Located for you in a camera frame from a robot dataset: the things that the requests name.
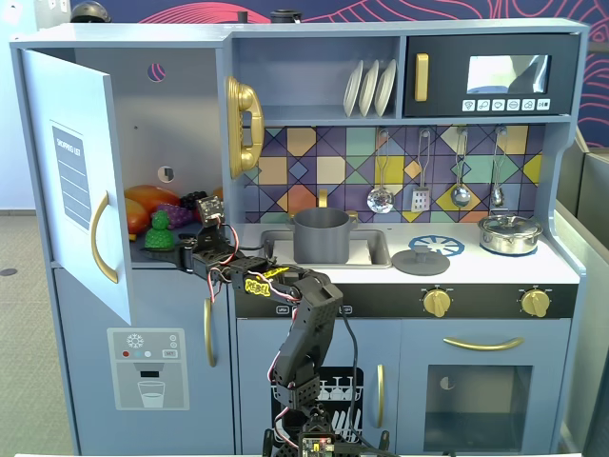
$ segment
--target countertop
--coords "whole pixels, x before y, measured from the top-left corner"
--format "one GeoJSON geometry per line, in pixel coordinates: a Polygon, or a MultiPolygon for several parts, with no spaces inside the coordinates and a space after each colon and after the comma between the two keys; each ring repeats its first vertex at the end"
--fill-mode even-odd
{"type": "MultiPolygon", "coordinates": [[[[450,267],[436,276],[414,276],[395,268],[316,268],[329,276],[335,284],[354,283],[403,283],[428,282],[438,284],[578,284],[578,274],[560,257],[543,236],[534,254],[508,257],[490,253],[480,247],[480,230],[477,224],[365,224],[357,230],[381,230],[391,255],[409,249],[415,237],[435,235],[440,240],[454,238],[464,246],[462,253],[450,256],[450,267]]],[[[287,230],[281,224],[247,224],[242,246],[258,246],[261,234],[266,230],[287,230]]]]}

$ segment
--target microwave buttons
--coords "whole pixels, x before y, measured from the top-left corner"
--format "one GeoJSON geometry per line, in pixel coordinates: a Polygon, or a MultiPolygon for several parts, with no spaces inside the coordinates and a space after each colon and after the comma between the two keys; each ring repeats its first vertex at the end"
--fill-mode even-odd
{"type": "Polygon", "coordinates": [[[522,110],[523,111],[532,111],[535,109],[535,99],[534,98],[525,98],[522,100],[522,110]]]}
{"type": "Polygon", "coordinates": [[[491,109],[493,111],[503,111],[505,109],[505,100],[493,100],[491,109]]]}
{"type": "Polygon", "coordinates": [[[478,111],[488,111],[491,108],[490,100],[479,100],[478,101],[478,111]]]}
{"type": "Polygon", "coordinates": [[[475,111],[476,110],[476,100],[463,100],[463,111],[475,111]]]}
{"type": "Polygon", "coordinates": [[[507,110],[508,111],[519,111],[520,109],[521,109],[520,98],[510,98],[507,101],[507,110]]]}
{"type": "Polygon", "coordinates": [[[550,99],[549,98],[540,98],[537,101],[537,109],[539,111],[548,111],[550,109],[550,99]]]}

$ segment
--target hanging ladle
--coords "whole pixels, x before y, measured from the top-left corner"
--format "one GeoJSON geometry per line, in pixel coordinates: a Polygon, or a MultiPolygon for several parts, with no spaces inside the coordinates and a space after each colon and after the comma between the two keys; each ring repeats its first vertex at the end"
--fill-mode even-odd
{"type": "Polygon", "coordinates": [[[384,187],[384,170],[387,167],[387,163],[389,162],[389,134],[387,130],[379,131],[377,138],[381,137],[385,139],[384,145],[381,146],[381,148],[384,147],[384,161],[382,164],[379,160],[381,158],[381,156],[379,155],[379,151],[381,150],[381,148],[377,149],[376,155],[376,161],[379,165],[379,172],[381,173],[381,185],[376,189],[372,189],[370,193],[368,193],[367,203],[368,207],[374,212],[377,212],[379,214],[386,214],[393,209],[394,202],[393,192],[384,187]]]}
{"type": "Polygon", "coordinates": [[[453,204],[457,207],[463,208],[469,205],[472,199],[471,193],[466,186],[463,185],[463,164],[465,163],[465,155],[467,154],[467,128],[462,127],[459,129],[459,137],[457,139],[457,151],[455,153],[455,162],[457,164],[457,185],[453,189],[450,198],[453,204]],[[463,159],[459,160],[459,145],[463,142],[463,159]]]}
{"type": "Polygon", "coordinates": [[[503,190],[501,189],[501,165],[505,161],[505,152],[507,151],[507,129],[505,127],[497,127],[495,129],[497,138],[495,140],[495,150],[493,151],[493,189],[491,190],[491,205],[495,208],[502,207],[505,199],[503,198],[503,190]],[[501,159],[497,157],[497,147],[499,146],[499,138],[505,137],[505,145],[503,146],[501,159]]]}

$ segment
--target circuit board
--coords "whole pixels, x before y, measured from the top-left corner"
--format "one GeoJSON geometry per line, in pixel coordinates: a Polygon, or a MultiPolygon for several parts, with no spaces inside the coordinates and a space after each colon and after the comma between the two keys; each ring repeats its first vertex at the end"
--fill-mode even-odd
{"type": "Polygon", "coordinates": [[[301,441],[302,457],[332,457],[334,441],[327,436],[306,436],[301,441]]]}

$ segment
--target ice dispenser panel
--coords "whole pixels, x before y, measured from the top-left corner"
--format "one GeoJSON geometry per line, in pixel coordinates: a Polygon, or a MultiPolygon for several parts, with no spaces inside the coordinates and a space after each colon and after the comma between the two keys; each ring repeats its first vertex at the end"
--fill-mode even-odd
{"type": "Polygon", "coordinates": [[[109,328],[117,409],[188,409],[187,355],[181,328],[109,328]]]}

